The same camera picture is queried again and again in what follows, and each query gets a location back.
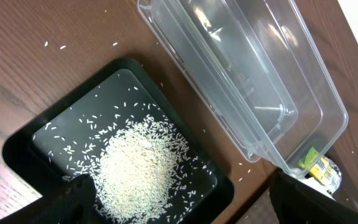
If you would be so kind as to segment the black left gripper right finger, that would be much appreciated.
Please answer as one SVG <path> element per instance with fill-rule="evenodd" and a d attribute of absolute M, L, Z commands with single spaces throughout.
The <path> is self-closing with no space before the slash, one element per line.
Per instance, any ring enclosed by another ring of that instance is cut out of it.
<path fill-rule="evenodd" d="M 280 224 L 358 224 L 358 213 L 283 173 L 269 182 L 269 195 Z"/>

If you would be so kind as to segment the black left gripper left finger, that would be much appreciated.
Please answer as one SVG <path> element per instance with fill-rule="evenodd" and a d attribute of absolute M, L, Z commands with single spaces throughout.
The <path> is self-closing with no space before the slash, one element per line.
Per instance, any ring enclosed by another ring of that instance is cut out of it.
<path fill-rule="evenodd" d="M 96 187 L 90 175 L 81 174 L 69 181 L 55 175 L 31 177 L 27 181 L 42 196 L 0 219 L 0 224 L 104 223 L 96 211 Z"/>

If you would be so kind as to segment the pile of white rice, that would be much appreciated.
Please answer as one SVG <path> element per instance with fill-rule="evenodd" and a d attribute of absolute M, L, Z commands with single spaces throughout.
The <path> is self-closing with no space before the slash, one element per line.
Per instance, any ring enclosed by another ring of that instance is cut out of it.
<path fill-rule="evenodd" d="M 96 170 L 81 173 L 93 178 L 96 211 L 107 221 L 159 223 L 166 213 L 185 148 L 174 146 L 171 135 L 158 136 L 161 127 L 161 122 L 145 118 L 119 130 L 96 159 Z"/>

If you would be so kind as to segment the yellow green snack wrapper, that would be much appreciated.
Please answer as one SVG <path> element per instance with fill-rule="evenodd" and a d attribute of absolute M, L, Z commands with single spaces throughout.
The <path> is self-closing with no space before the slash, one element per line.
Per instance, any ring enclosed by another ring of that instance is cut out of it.
<path fill-rule="evenodd" d="M 311 146 L 307 154 L 298 161 L 298 165 L 302 168 L 307 168 L 313 165 L 308 172 L 311 176 L 310 182 L 314 179 L 319 184 L 319 187 L 314 184 L 316 190 L 332 196 L 332 194 L 340 187 L 342 180 L 341 171 L 339 170 L 339 167 L 326 156 L 320 157 L 313 163 L 318 155 L 319 152 Z"/>

